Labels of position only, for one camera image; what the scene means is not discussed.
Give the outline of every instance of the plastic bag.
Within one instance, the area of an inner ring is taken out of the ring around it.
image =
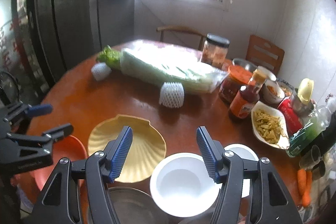
[[[138,51],[123,49],[120,53],[123,74],[161,87],[164,82],[180,82],[188,93],[211,93],[227,76],[227,72],[196,58],[174,53],[170,55],[156,47]]]

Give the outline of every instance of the red package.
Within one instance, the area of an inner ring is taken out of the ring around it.
[[[278,110],[282,112],[286,120],[286,127],[288,136],[292,136],[294,133],[298,132],[302,128],[302,124],[295,114],[293,108],[291,107],[289,97],[285,98],[280,105]]]

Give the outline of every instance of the silver bolt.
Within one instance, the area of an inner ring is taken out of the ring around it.
[[[266,157],[262,157],[261,162],[264,163],[264,164],[269,164],[269,159],[266,158]]]
[[[59,163],[60,164],[67,164],[69,162],[69,159],[68,158],[61,158],[60,160],[59,160]]]
[[[94,156],[96,158],[101,158],[104,154],[105,154],[104,151],[97,151],[95,152]]]
[[[231,158],[234,156],[235,153],[233,153],[232,151],[228,150],[224,152],[224,155],[227,156],[228,158]]]

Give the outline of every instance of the red lid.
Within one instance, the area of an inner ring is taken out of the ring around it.
[[[241,66],[230,66],[229,67],[230,76],[247,85],[252,77],[252,73]]]

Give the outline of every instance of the table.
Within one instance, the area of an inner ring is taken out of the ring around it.
[[[137,40],[114,48],[136,49],[148,44],[168,46],[161,42]],[[190,48],[174,46],[174,49],[197,58],[201,55],[201,52]],[[87,147],[88,137],[98,123],[117,114],[127,114],[151,121],[151,125],[166,141],[167,156],[179,152],[200,155],[196,143],[196,128],[205,126],[211,137],[220,141],[224,147],[241,143],[249,146],[259,157],[268,157],[288,187],[295,204],[299,204],[296,179],[298,159],[290,159],[285,151],[259,142],[253,135],[250,119],[234,123],[228,117],[229,105],[218,97],[218,88],[211,94],[186,95],[180,109],[168,109],[159,105],[158,87],[124,76],[120,71],[114,70],[107,79],[95,81],[91,74],[94,64],[95,56],[69,70],[56,83],[43,100],[43,103],[53,105],[53,112],[34,118],[27,134],[39,135],[44,130],[70,122],[74,127],[73,135]],[[28,198],[35,202],[39,191],[29,173],[21,175],[21,186]],[[129,186],[150,193],[149,179],[132,184],[115,183],[114,186]],[[81,188],[81,203],[86,221],[88,201],[84,185]]]

